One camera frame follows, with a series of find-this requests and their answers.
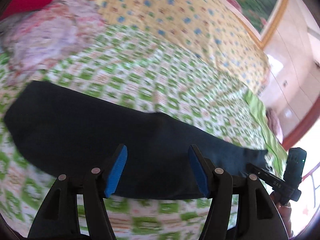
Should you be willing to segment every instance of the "bedsheet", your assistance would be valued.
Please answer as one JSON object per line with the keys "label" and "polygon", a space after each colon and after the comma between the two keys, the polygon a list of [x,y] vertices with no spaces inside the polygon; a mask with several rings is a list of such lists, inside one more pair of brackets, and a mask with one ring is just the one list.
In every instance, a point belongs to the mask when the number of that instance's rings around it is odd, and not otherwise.
{"label": "bedsheet", "polygon": [[[244,100],[247,87],[210,68],[192,52],[135,27],[110,25],[90,48],[6,86],[9,57],[0,55],[0,114],[31,80],[48,80],[93,97],[144,112],[159,111],[234,144],[265,148],[260,125]],[[272,165],[272,153],[267,156]],[[17,151],[0,120],[0,212],[27,236],[55,178],[36,169]],[[87,233],[83,200],[78,210]],[[133,200],[111,196],[105,206],[117,239],[197,239],[211,200]],[[235,225],[237,196],[229,227]]]}
{"label": "bedsheet", "polygon": [[254,93],[268,76],[268,58],[219,0],[95,0],[110,24],[148,30],[194,52]]}
{"label": "bedsheet", "polygon": [[266,149],[268,152],[274,153],[272,155],[272,160],[270,161],[272,162],[272,167],[276,167],[274,169],[275,175],[279,178],[282,178],[286,167],[288,154],[268,127],[265,116],[266,107],[264,106],[263,102],[250,90],[248,90],[247,94],[244,96],[244,99],[248,103],[251,116],[258,124],[260,124],[262,128],[262,135],[266,143]]}

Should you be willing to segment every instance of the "picture frame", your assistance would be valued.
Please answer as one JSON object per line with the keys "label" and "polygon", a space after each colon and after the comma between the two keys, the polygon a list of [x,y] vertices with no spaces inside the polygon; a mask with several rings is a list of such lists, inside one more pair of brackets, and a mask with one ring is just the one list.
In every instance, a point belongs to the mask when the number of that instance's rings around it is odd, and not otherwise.
{"label": "picture frame", "polygon": [[243,24],[249,35],[264,48],[276,30],[288,0],[219,0]]}

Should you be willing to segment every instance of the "wall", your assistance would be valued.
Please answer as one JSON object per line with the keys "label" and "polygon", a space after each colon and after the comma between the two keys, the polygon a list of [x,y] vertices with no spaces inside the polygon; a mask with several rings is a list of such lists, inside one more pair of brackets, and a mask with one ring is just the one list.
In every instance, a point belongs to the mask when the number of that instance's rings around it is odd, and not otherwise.
{"label": "wall", "polygon": [[309,111],[320,93],[320,40],[308,33],[320,28],[302,0],[289,0],[276,32],[264,51],[276,61],[260,99],[276,110],[288,135]]}

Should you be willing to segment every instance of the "pillow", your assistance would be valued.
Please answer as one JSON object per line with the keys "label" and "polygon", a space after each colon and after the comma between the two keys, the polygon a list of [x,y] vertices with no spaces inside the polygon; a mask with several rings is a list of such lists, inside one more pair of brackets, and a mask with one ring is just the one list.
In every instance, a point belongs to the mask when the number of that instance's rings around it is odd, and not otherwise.
{"label": "pillow", "polygon": [[283,142],[283,133],[280,126],[279,118],[276,112],[272,108],[266,110],[266,116],[268,119],[268,127],[273,132],[279,143]]}

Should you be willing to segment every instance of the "floral pillow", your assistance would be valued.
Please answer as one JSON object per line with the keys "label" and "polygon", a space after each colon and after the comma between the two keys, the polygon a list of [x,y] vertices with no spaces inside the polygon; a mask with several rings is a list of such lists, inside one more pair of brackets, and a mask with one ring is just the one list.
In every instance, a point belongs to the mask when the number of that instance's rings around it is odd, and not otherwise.
{"label": "floral pillow", "polygon": [[98,8],[90,0],[54,0],[5,32],[2,46],[13,71],[8,84],[90,46],[105,28]]}

